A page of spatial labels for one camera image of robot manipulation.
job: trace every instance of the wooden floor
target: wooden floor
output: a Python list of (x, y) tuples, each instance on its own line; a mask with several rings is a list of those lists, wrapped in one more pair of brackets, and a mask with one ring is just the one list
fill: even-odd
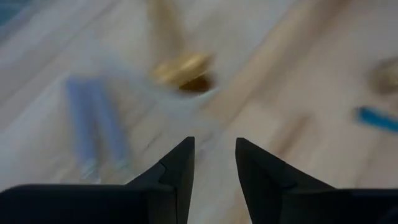
[[(398, 186), (398, 138), (352, 117), (361, 105), (398, 113), (396, 96), (368, 88), (370, 71), (398, 54), (398, 2), (178, 1), (189, 41), (215, 53), (220, 80), (191, 100), (160, 98), (140, 75), (153, 66), (143, 2), (92, 2), (54, 2), (0, 45), (0, 189), (80, 182), (62, 88), (71, 73), (120, 75), (109, 89), (133, 171), (118, 175), (100, 149), (105, 184), (139, 175), (186, 135), (196, 137), (190, 223), (249, 222), (236, 137), (335, 187)], [(46, 32), (36, 34), (43, 21)]]

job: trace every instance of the gray-blue object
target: gray-blue object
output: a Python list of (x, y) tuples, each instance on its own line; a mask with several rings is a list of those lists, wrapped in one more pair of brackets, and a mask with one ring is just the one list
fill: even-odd
[(89, 95), (84, 81), (71, 77), (66, 82), (69, 108), (75, 133), (75, 147), (81, 164), (81, 176), (99, 182), (97, 171), (96, 146), (93, 135), (94, 119), (92, 115)]
[(364, 124), (398, 133), (398, 118), (369, 106), (356, 109), (356, 119)]
[(128, 146), (122, 129), (119, 125), (118, 115), (107, 97), (103, 81), (95, 78), (87, 81), (98, 124), (105, 137), (107, 148), (110, 150), (118, 170), (127, 167)]

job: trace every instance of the blurry blue object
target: blurry blue object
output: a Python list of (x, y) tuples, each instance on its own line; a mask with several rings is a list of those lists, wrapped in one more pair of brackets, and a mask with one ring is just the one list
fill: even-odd
[(86, 94), (83, 80), (69, 78), (66, 82), (69, 109), (75, 133), (75, 147), (81, 164), (81, 176), (84, 179), (99, 181), (95, 151), (94, 121), (90, 99)]
[(106, 146), (113, 156), (116, 168), (118, 170), (125, 168), (129, 149), (119, 123), (118, 114), (106, 94), (104, 83), (102, 79), (95, 78), (88, 80), (86, 86), (90, 91), (99, 128), (104, 134)]
[(368, 106), (356, 109), (359, 122), (398, 133), (398, 118)]

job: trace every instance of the blurry gold object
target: blurry gold object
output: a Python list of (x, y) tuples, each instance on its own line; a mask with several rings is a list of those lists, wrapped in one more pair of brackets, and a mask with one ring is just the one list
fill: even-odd
[(390, 94), (398, 90), (398, 58), (380, 63), (373, 71), (371, 85), (380, 94)]
[(159, 61), (152, 78), (161, 85), (184, 92), (203, 93), (212, 88), (210, 55), (189, 52), (185, 44), (177, 8), (171, 0), (150, 0), (155, 50)]

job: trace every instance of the brass object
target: brass object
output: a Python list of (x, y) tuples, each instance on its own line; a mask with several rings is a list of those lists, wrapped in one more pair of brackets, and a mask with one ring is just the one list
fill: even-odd
[(371, 86), (380, 94), (390, 94), (398, 90), (398, 58), (386, 60), (376, 67)]
[(189, 93), (212, 88), (210, 55), (187, 50), (177, 8), (171, 0), (150, 0), (148, 15), (153, 20), (153, 38), (158, 63), (152, 78), (161, 85)]

